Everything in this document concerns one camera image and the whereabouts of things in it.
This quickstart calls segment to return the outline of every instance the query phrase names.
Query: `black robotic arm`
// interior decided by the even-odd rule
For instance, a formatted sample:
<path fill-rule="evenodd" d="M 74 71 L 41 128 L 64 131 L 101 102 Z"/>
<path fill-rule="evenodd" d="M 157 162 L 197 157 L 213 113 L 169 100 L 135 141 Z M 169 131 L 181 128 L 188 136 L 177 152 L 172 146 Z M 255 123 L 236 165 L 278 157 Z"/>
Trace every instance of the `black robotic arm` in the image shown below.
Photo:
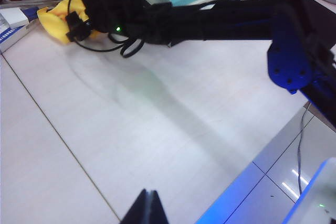
<path fill-rule="evenodd" d="M 112 38 L 124 35 L 130 43 L 140 39 L 141 45 L 271 39 L 271 80 L 292 94 L 300 90 L 336 127 L 336 64 L 330 51 L 336 43 L 336 14 L 313 0 L 218 0 L 180 7 L 150 6 L 144 0 L 82 1 L 89 20 L 68 15 L 71 41 L 85 39 L 93 29 Z"/>

